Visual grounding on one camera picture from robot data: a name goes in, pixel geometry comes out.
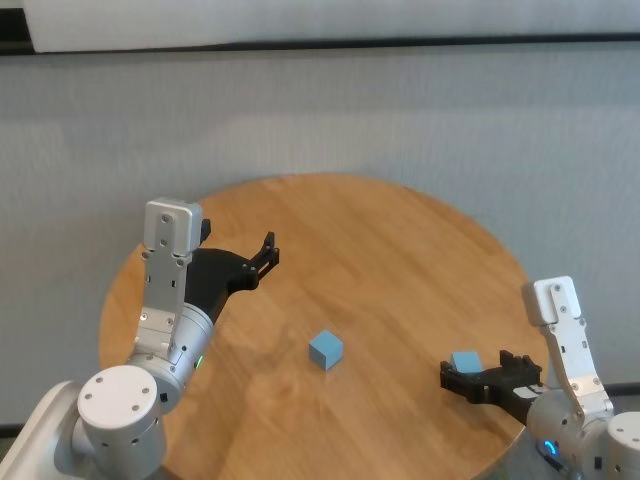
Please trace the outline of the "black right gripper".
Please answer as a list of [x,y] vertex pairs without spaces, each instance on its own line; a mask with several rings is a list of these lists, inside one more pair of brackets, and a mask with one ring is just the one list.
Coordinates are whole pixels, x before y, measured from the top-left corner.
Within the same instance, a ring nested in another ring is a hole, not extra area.
[[527,424],[529,410],[540,396],[542,368],[528,355],[517,356],[508,350],[499,352],[500,366],[514,381],[480,378],[482,370],[460,372],[449,361],[440,362],[440,387],[472,404],[501,408],[522,425]]

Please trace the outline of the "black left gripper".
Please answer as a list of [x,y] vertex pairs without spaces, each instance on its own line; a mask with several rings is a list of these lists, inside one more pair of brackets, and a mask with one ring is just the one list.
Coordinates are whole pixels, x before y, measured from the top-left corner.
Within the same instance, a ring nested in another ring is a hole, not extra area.
[[[202,245],[211,234],[211,220],[201,222]],[[204,312],[215,325],[229,297],[255,290],[280,261],[276,235],[268,232],[261,249],[251,258],[220,249],[200,248],[187,269],[184,300]]]

